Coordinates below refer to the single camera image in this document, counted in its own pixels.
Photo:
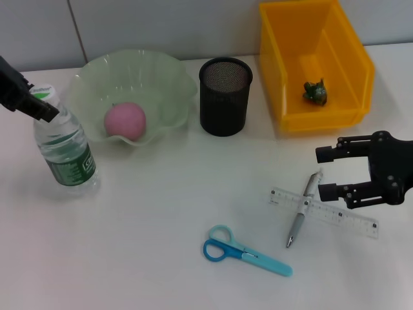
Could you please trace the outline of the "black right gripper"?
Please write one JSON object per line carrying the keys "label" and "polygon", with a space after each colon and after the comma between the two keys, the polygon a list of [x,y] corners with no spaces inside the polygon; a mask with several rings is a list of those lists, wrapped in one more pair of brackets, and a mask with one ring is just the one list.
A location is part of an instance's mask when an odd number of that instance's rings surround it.
{"label": "black right gripper", "polygon": [[396,139],[387,131],[377,131],[368,136],[339,137],[335,148],[316,148],[318,163],[367,156],[371,181],[318,185],[321,201],[331,202],[343,198],[348,209],[403,203],[406,192],[412,189],[411,140]]}

